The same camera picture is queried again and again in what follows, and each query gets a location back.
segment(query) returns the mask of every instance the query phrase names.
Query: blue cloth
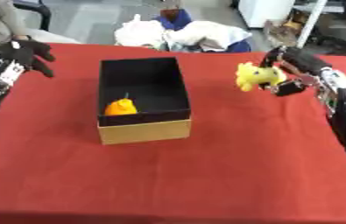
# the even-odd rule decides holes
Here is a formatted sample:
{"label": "blue cloth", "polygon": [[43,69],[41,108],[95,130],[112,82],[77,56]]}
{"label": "blue cloth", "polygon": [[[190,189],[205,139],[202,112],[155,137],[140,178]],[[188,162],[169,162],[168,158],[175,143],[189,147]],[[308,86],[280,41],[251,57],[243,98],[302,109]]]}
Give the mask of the blue cloth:
{"label": "blue cloth", "polygon": [[[174,21],[169,21],[166,17],[156,17],[154,20],[159,21],[163,27],[167,30],[179,31],[183,29],[185,26],[190,24],[193,20],[186,10],[180,9],[178,12],[178,16]],[[242,40],[236,42],[229,46],[229,48],[225,51],[226,53],[249,53],[251,52],[251,45],[246,41]]]}
{"label": "blue cloth", "polygon": [[166,17],[156,17],[154,20],[158,20],[165,29],[175,31],[183,29],[193,21],[187,11],[182,9],[178,11],[178,16],[174,21],[169,21]]}

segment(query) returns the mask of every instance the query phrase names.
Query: yellow plush toy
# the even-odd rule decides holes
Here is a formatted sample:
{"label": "yellow plush toy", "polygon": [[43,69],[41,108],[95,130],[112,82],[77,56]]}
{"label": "yellow plush toy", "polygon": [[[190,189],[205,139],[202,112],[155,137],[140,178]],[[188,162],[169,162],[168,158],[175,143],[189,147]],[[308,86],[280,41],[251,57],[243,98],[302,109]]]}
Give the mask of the yellow plush toy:
{"label": "yellow plush toy", "polygon": [[253,66],[250,62],[238,65],[237,85],[245,92],[251,91],[258,84],[269,83],[276,86],[286,79],[283,71],[276,66],[262,68]]}

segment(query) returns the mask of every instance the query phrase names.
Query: table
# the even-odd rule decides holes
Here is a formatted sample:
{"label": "table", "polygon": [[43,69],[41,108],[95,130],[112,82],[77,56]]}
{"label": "table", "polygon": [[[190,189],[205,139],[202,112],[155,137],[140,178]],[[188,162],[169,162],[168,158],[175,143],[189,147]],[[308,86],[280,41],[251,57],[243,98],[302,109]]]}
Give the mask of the table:
{"label": "table", "polygon": [[[235,87],[237,64],[262,53],[53,52],[56,78],[28,73],[0,109],[0,223],[346,223],[346,153],[313,91]],[[191,137],[101,146],[99,60],[172,56]],[[326,60],[346,72],[346,57]]]}

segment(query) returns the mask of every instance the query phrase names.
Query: white cabinet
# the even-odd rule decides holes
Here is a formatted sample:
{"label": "white cabinet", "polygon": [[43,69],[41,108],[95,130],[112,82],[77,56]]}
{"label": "white cabinet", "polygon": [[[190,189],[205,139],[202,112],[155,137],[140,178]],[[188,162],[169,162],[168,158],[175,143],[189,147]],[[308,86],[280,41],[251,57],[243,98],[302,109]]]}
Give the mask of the white cabinet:
{"label": "white cabinet", "polygon": [[250,28],[263,28],[265,21],[288,16],[295,0],[240,0],[238,9]]}

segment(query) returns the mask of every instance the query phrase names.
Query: white fabric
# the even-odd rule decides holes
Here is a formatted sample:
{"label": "white fabric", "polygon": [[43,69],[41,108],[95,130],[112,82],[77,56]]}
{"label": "white fabric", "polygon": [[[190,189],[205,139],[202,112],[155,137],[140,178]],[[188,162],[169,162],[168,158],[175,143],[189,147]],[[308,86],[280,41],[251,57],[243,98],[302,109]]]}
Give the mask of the white fabric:
{"label": "white fabric", "polygon": [[79,41],[73,38],[67,38],[48,31],[30,29],[28,30],[28,35],[30,35],[36,41],[44,43],[80,44]]}
{"label": "white fabric", "polygon": [[136,15],[133,20],[124,23],[115,31],[116,42],[121,46],[150,46],[159,49],[163,43],[165,28],[158,21],[141,21]]}
{"label": "white fabric", "polygon": [[251,37],[251,33],[224,24],[194,21],[180,31],[168,31],[165,35],[169,45],[194,46],[200,44],[203,51],[224,52],[227,48]]}

